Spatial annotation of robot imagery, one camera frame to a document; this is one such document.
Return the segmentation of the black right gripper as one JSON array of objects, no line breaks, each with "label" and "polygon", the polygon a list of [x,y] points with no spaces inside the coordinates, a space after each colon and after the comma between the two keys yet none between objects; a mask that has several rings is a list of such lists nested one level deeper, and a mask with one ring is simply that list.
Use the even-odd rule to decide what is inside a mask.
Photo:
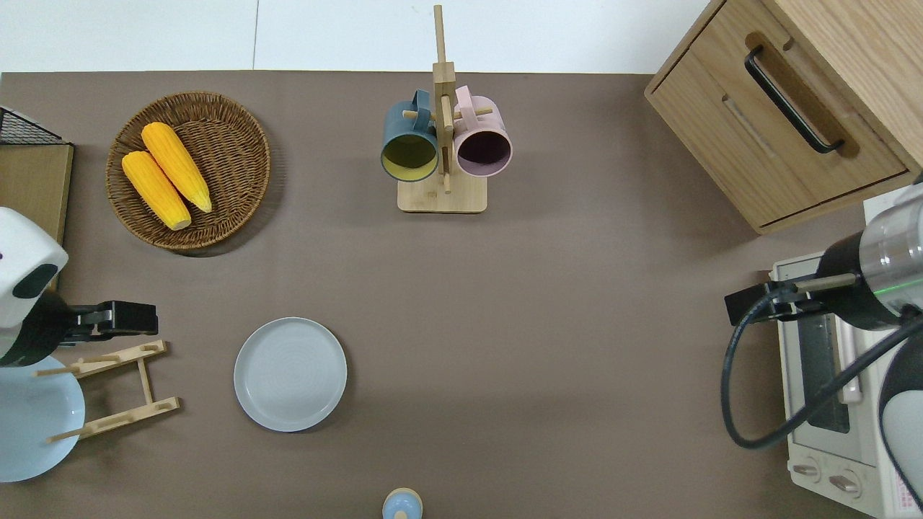
[{"label": "black right gripper", "polygon": [[725,296],[724,303],[728,321],[736,327],[758,306],[766,296],[772,296],[763,306],[753,312],[751,323],[766,321],[801,321],[811,316],[834,314],[842,321],[858,329],[881,331],[899,325],[899,318],[887,309],[873,295],[867,285],[860,266],[860,232],[851,234],[846,239],[834,243],[822,253],[816,276],[826,278],[834,275],[857,275],[860,280],[847,287],[837,287],[821,291],[812,296],[809,303],[797,315],[797,309],[789,296],[793,295],[791,283],[768,280],[757,283],[735,293]]}]

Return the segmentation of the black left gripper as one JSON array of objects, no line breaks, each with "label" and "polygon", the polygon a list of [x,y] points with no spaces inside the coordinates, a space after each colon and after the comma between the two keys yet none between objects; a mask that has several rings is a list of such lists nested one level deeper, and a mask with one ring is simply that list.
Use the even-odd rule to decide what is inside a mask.
[{"label": "black left gripper", "polygon": [[61,345],[88,341],[92,325],[79,324],[80,316],[97,315],[96,340],[115,337],[158,335],[156,306],[149,303],[106,301],[95,305],[70,306],[56,292],[44,292],[27,313],[9,346],[2,348],[3,367],[27,367],[49,357]]}]

